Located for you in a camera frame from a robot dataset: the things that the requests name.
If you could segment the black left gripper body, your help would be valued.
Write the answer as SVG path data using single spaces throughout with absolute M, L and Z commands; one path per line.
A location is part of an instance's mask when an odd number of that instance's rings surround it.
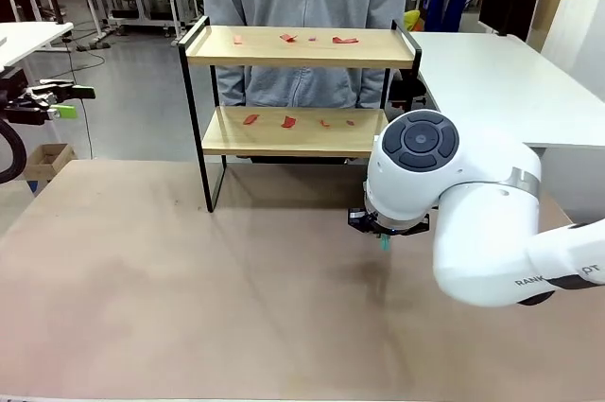
M 52 119 L 50 90 L 30 87 L 22 92 L 1 91 L 1 118 L 13 124 L 42 125 Z

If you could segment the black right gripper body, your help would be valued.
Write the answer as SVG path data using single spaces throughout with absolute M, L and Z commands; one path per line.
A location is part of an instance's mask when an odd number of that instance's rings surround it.
M 414 225 L 404 225 L 397 222 L 385 226 L 378 221 L 376 213 L 370 213 L 365 208 L 350 208 L 348 210 L 348 225 L 364 234 L 377 236 L 412 236 L 428 232 L 430 229 L 430 216 L 424 218 Z

